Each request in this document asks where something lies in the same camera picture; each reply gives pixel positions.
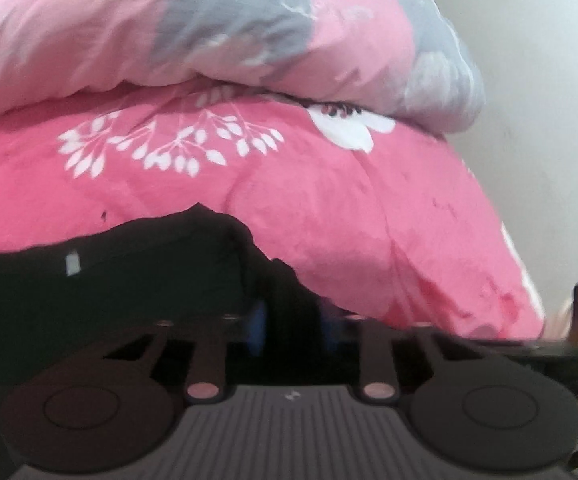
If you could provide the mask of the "pink and grey quilt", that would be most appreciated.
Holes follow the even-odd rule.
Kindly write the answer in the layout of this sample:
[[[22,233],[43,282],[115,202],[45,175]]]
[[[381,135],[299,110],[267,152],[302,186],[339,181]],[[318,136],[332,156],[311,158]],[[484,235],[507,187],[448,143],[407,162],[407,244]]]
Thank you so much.
[[[433,0],[0,0],[0,114],[199,76],[438,133],[467,130],[485,102]]]

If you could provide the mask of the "black printed t-shirt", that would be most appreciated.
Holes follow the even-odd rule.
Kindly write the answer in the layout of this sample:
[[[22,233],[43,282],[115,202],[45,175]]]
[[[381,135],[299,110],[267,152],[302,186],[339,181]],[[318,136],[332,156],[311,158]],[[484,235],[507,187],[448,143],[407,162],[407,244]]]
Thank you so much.
[[[0,254],[0,407],[12,389],[93,342],[134,326],[244,315],[264,304],[260,349],[232,342],[227,382],[327,385],[339,344],[291,266],[266,257],[246,226],[196,206],[89,237]],[[0,431],[0,479],[22,463]]]

